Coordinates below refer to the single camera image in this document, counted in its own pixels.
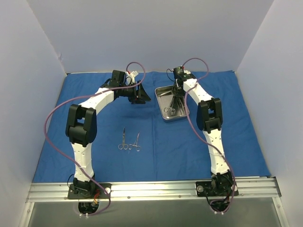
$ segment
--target white wall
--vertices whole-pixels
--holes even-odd
[[[275,0],[238,78],[290,226],[302,226],[303,1]]]
[[[148,71],[190,57],[235,70],[273,0],[28,0],[66,72]],[[191,64],[201,70],[201,64]]]
[[[15,227],[65,74],[25,0],[2,1],[0,29],[0,226]]]

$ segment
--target metal tray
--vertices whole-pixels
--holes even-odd
[[[170,93],[173,86],[158,87],[155,89],[160,112],[164,121],[173,121],[186,117],[184,98],[174,100],[173,94]]]

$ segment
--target blue tablecloth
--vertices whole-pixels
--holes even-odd
[[[193,73],[196,77],[205,74]],[[94,94],[110,77],[111,73],[68,75],[58,104],[76,96]],[[99,113],[98,134],[92,145],[92,164],[97,181],[171,181],[210,177],[208,147],[196,137],[187,119],[169,123],[162,119],[154,91],[157,87],[171,84],[165,73],[147,73],[143,86],[151,97],[151,102],[132,105],[126,97],[120,97]],[[235,175],[270,175],[234,72],[210,73],[200,84],[210,95],[222,101],[223,147]],[[72,157],[73,150],[65,136],[69,106],[65,105],[53,115],[48,134],[57,147]],[[188,100],[188,107],[191,111],[190,117],[196,125],[197,106],[191,98]],[[128,144],[135,141],[140,131],[140,152],[118,149],[124,127]],[[74,172],[74,164],[46,142],[34,182],[66,182],[68,176]]]

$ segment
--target forceps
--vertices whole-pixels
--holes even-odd
[[[125,127],[124,127],[124,129],[123,129],[122,144],[119,144],[119,145],[118,145],[118,148],[119,148],[120,150],[122,150],[122,149],[127,150],[127,149],[128,149],[128,145],[125,144]]]
[[[133,147],[136,147],[136,151],[140,151],[141,147],[138,146],[139,135],[140,135],[140,131],[139,131],[139,133],[137,135],[137,139],[136,139],[135,143],[134,144],[130,144],[129,147],[128,147],[128,149],[131,150]]]

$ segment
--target metal frame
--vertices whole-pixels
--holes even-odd
[[[154,200],[205,200],[197,197],[196,181],[165,182],[113,182],[111,201],[154,201]],[[275,178],[239,177],[236,178],[241,198],[272,198],[282,227],[289,227],[281,202],[281,193]],[[27,227],[35,202],[78,202],[91,201],[67,199],[68,186],[65,183],[33,183],[29,190],[26,207],[20,227]]]

